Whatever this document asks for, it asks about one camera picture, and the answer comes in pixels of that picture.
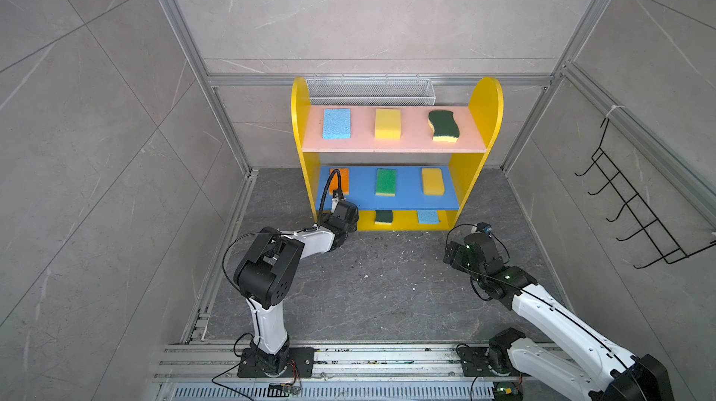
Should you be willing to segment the bright green sponge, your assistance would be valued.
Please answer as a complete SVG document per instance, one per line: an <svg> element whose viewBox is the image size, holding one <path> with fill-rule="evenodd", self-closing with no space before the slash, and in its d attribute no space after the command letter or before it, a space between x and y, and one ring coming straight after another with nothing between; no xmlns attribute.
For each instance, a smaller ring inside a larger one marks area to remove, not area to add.
<svg viewBox="0 0 716 401"><path fill-rule="evenodd" d="M375 194L380 197L395 197L397 192L397 170L377 170Z"/></svg>

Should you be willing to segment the yellow sponge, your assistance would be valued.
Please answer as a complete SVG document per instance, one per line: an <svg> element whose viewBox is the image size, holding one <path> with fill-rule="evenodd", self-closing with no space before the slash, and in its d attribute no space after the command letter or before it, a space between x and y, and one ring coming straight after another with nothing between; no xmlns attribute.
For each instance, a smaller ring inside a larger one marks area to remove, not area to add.
<svg viewBox="0 0 716 401"><path fill-rule="evenodd" d="M400 109L378 108L375 111L375 138L378 140L399 140L402 134Z"/></svg>
<svg viewBox="0 0 716 401"><path fill-rule="evenodd" d="M421 169L421 181L423 181L425 196L442 197L446 192L443 172L440 168Z"/></svg>

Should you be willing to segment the green scouring sponge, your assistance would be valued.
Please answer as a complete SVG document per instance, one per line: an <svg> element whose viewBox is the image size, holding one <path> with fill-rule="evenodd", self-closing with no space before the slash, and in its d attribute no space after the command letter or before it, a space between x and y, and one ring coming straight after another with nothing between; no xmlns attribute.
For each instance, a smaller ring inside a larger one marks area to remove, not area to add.
<svg viewBox="0 0 716 401"><path fill-rule="evenodd" d="M429 126L433 132L433 141L456 143L460 137L460 128L449 110L433 110L428 114Z"/></svg>
<svg viewBox="0 0 716 401"><path fill-rule="evenodd" d="M392 225L393 224L393 211L390 210L378 210L375 212L375 223L379 225Z"/></svg>

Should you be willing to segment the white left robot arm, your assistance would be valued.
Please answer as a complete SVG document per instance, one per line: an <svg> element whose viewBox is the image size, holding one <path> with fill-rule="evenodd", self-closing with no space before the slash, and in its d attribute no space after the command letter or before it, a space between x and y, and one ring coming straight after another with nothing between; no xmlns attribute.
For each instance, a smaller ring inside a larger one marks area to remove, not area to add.
<svg viewBox="0 0 716 401"><path fill-rule="evenodd" d="M261 229L234 272L232 283L252 312L253 344L262 356L279 358L287 353L289 336L283 320L283 301L301 259L343 245L357 229L359 210L354 203L337 200L319 220L299 231Z"/></svg>

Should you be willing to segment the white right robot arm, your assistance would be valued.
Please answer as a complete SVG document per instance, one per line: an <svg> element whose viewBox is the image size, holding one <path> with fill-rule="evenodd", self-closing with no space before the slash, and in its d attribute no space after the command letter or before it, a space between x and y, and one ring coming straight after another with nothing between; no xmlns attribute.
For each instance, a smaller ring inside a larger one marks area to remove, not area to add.
<svg viewBox="0 0 716 401"><path fill-rule="evenodd" d="M490 225L475 225L462 242L447 240L444 261L470 278L484 301L498 301L529 321L567 355L549 352L523 332L507 328L490 339L482 357L500 377L527 374L570 400L672 400L664 365L607 339L553 298L525 270L509 266L498 252Z"/></svg>

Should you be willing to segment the orange sponge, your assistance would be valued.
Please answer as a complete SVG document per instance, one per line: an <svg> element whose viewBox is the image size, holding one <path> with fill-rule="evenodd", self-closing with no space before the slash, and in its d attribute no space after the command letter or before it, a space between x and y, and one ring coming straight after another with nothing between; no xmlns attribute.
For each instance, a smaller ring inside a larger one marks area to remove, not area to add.
<svg viewBox="0 0 716 401"><path fill-rule="evenodd" d="M348 195L350 193L350 170L347 168L340 168L339 174L339 187L344 195Z"/></svg>

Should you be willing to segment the blue sponge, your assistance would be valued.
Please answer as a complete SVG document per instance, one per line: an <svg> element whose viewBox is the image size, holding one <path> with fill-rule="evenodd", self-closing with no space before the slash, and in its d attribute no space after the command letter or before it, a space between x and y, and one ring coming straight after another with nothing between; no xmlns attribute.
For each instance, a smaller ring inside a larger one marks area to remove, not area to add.
<svg viewBox="0 0 716 401"><path fill-rule="evenodd" d="M324 110L322 138L324 140L350 139L352 136L352 111L349 108Z"/></svg>
<svg viewBox="0 0 716 401"><path fill-rule="evenodd" d="M436 210L418 210L418 223L420 225L439 225L439 212Z"/></svg>

